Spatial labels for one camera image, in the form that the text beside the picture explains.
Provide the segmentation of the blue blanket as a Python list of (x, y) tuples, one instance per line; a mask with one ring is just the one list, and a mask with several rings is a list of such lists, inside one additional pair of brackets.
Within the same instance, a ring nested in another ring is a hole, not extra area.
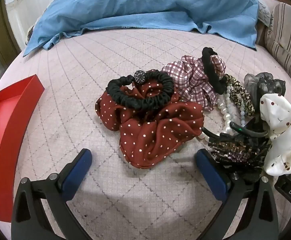
[(24, 53), (50, 49), (62, 37), (118, 28), (197, 30), (254, 48), (258, 0), (54, 0)]

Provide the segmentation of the grey black organza scrunchie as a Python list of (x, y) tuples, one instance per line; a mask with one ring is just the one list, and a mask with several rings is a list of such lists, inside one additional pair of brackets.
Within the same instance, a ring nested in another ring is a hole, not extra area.
[(244, 78), (244, 87), (250, 94), (250, 99), (255, 108), (259, 107), (260, 99), (264, 94), (286, 93), (286, 82), (275, 79), (271, 73), (261, 72), (257, 75), (246, 74)]

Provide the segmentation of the black scrunchie with bead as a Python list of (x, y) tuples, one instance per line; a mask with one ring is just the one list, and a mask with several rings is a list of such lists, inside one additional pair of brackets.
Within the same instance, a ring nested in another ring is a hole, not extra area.
[(173, 79), (157, 69), (111, 80), (107, 94), (115, 103), (133, 110), (154, 110), (169, 103), (174, 95)]

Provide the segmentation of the red plaid scrunchie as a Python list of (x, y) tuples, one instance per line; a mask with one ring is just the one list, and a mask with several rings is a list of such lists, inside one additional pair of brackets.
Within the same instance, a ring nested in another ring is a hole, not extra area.
[(208, 76), (205, 74), (201, 58), (184, 55), (181, 59), (167, 63), (162, 68), (162, 71), (173, 79), (182, 100), (197, 102), (206, 111), (212, 111), (217, 104), (217, 94), (223, 94), (227, 90), (225, 62), (218, 55), (210, 56), (210, 61), (212, 69), (217, 75), (215, 85), (211, 85)]

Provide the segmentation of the striped beige pillow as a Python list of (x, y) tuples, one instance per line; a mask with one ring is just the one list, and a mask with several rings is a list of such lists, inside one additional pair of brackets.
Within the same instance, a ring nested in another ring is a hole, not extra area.
[(274, 7), (265, 46), (291, 78), (291, 5), (280, 2)]

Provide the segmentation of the white cherry print scrunchie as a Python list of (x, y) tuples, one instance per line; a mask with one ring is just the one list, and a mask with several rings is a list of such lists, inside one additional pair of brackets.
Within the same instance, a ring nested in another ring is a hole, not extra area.
[(280, 94), (264, 94), (260, 114), (269, 126), (271, 141), (263, 166), (265, 172), (274, 177), (291, 174), (291, 104)]

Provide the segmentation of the red tray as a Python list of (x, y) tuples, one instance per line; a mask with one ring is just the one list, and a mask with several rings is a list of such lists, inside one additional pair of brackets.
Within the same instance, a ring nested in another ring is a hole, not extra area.
[(37, 75), (0, 91), (0, 221), (10, 222), (18, 155), (33, 111), (45, 88)]

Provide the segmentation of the black rhinestone hair claw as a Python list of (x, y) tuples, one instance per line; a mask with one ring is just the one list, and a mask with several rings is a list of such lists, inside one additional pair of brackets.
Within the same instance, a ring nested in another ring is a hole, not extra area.
[(230, 122), (234, 135), (218, 135), (203, 127), (203, 133), (209, 137), (211, 155), (215, 161), (236, 172), (249, 183), (259, 180), (265, 157), (271, 146), (268, 137), (269, 126), (264, 121), (253, 118), (244, 127)]

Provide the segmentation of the dark red polka dot scrunchie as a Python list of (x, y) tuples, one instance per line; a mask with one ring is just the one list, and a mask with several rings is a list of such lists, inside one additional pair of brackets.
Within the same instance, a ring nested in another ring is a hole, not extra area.
[(143, 169), (201, 135), (204, 125), (202, 105), (181, 101), (177, 92), (154, 115), (120, 105), (108, 92), (97, 100), (95, 110), (107, 129), (120, 133), (119, 146), (126, 161)]

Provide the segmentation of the leopard print scrunchie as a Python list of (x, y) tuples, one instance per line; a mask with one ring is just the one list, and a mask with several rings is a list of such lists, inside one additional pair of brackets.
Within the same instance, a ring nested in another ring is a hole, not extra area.
[(246, 116), (253, 116), (255, 113), (255, 107), (251, 101), (250, 94), (241, 85), (241, 83), (232, 75), (224, 75), (226, 84), (232, 89), (230, 90), (230, 99), (238, 107), (243, 108)]

